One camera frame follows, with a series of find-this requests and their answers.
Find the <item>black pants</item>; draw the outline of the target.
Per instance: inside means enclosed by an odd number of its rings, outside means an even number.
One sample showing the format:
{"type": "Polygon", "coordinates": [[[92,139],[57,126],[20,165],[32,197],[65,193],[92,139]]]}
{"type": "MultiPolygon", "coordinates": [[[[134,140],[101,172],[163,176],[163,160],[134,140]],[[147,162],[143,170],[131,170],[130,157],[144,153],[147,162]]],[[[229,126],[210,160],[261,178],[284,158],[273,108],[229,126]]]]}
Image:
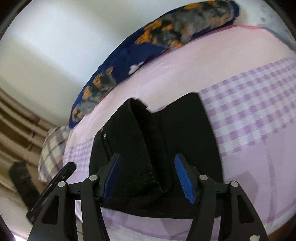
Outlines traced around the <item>black pants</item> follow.
{"type": "Polygon", "coordinates": [[[141,217],[191,219],[194,206],[185,197],[174,158],[217,182],[223,181],[216,139],[197,93],[188,93],[151,113],[130,98],[96,134],[89,174],[108,164],[114,153],[122,163],[111,198],[103,208],[141,217]]]}

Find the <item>plaid pillow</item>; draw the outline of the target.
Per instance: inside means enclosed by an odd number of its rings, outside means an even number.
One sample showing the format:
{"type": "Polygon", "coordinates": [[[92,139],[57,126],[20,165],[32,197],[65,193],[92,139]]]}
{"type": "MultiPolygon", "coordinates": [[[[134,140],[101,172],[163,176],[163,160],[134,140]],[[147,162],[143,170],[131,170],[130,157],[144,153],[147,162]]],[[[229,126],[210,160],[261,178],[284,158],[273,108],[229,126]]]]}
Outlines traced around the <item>plaid pillow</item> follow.
{"type": "Polygon", "coordinates": [[[69,134],[68,125],[57,126],[47,132],[38,165],[40,181],[50,182],[62,169],[69,134]]]}

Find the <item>purple checked bed sheet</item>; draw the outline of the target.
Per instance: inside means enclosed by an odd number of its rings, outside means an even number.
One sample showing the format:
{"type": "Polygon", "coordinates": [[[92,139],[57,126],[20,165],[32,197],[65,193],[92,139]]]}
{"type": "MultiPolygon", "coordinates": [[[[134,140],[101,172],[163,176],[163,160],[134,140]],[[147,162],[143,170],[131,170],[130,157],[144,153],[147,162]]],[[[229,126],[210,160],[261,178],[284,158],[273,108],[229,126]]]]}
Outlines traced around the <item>purple checked bed sheet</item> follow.
{"type": "Polygon", "coordinates": [[[295,52],[260,27],[206,34],[117,85],[70,132],[70,183],[87,176],[95,134],[127,99],[156,111],[190,92],[209,116],[225,180],[241,184],[269,237],[281,240],[295,215],[295,52]]]}

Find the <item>navy orange patterned blanket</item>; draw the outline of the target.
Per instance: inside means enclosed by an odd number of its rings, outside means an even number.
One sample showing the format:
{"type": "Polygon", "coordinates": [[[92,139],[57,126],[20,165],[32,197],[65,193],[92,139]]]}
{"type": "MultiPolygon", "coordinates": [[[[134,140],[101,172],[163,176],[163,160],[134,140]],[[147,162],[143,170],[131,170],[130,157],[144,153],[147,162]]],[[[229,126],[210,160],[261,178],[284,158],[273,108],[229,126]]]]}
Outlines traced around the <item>navy orange patterned blanket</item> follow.
{"type": "Polygon", "coordinates": [[[72,106],[69,127],[74,128],[144,63],[231,25],[238,16],[239,6],[234,1],[204,1],[171,10],[138,29],[106,58],[82,88],[72,106]]]}

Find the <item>white dotted cloth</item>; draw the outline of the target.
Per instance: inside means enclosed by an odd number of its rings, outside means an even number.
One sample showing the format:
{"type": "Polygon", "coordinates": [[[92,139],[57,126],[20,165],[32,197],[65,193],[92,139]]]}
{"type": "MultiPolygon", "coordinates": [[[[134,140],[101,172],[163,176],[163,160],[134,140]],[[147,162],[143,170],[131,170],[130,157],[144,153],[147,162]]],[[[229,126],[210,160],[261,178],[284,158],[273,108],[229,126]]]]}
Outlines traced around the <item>white dotted cloth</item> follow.
{"type": "Polygon", "coordinates": [[[295,24],[275,1],[253,1],[252,23],[273,33],[295,51],[295,24]]]}

